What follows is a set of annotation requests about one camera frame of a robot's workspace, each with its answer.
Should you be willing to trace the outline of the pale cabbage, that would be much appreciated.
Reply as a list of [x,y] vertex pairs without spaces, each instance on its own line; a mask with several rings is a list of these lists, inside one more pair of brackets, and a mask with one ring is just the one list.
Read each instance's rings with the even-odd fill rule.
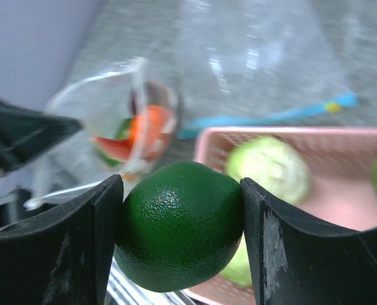
[[244,235],[242,235],[236,253],[228,265],[220,272],[220,275],[241,287],[252,286],[250,264]]
[[225,162],[225,172],[235,180],[248,177],[292,205],[310,191],[310,170],[304,159],[291,145],[272,136],[236,146]]

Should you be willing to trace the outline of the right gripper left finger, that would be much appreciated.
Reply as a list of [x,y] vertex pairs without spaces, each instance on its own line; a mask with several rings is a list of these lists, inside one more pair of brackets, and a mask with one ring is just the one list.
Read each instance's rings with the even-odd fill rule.
[[0,231],[0,304],[102,304],[122,200],[116,174]]

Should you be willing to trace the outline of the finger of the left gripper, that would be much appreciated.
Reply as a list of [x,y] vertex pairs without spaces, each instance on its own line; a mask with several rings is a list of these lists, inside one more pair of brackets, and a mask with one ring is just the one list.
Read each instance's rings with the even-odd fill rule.
[[81,129],[77,119],[0,100],[0,177],[21,169]]

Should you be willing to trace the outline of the dark red apple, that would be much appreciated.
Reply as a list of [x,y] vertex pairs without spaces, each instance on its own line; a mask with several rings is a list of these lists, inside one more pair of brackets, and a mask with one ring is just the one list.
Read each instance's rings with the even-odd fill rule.
[[[169,106],[168,90],[164,86],[151,81],[145,82],[145,85],[149,105]],[[137,114],[137,101],[134,91],[130,92],[130,110],[134,116]]]

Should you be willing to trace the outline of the blue zipper clear bag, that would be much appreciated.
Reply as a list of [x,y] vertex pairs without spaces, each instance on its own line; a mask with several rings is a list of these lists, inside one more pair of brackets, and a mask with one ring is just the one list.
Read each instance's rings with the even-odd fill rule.
[[358,103],[310,1],[183,1],[179,138],[271,126]]

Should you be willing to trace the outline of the dark green avocado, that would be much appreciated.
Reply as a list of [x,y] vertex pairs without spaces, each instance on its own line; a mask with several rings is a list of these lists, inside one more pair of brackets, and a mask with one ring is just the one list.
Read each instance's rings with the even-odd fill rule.
[[121,204],[114,258],[144,289],[182,290],[229,263],[243,226],[235,179],[195,161],[172,163],[137,184]]

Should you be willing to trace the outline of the pale cabbage upper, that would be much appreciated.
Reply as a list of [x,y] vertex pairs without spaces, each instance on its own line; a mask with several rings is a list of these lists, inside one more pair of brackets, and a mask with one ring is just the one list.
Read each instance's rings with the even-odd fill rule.
[[304,159],[291,145],[272,136],[236,146],[225,162],[225,172],[235,180],[248,177],[292,205],[310,191],[310,170]]

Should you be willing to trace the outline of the watermelon slice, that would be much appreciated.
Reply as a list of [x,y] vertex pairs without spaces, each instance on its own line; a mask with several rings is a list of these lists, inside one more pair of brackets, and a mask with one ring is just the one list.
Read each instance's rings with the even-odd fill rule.
[[97,156],[108,166],[115,167],[128,160],[134,142],[130,133],[132,121],[132,118],[124,119],[111,139],[98,136],[91,137]]

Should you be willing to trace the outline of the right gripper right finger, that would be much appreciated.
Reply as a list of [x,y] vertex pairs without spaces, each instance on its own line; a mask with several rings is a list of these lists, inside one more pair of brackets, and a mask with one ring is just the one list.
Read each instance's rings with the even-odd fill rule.
[[377,304],[377,227],[348,229],[240,181],[258,304]]

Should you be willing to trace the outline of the pale cabbage lower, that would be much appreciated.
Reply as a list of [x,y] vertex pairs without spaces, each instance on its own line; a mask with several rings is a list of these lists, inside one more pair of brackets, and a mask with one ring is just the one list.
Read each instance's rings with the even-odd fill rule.
[[244,235],[242,235],[236,253],[228,265],[220,272],[220,275],[241,287],[252,286],[250,264]]

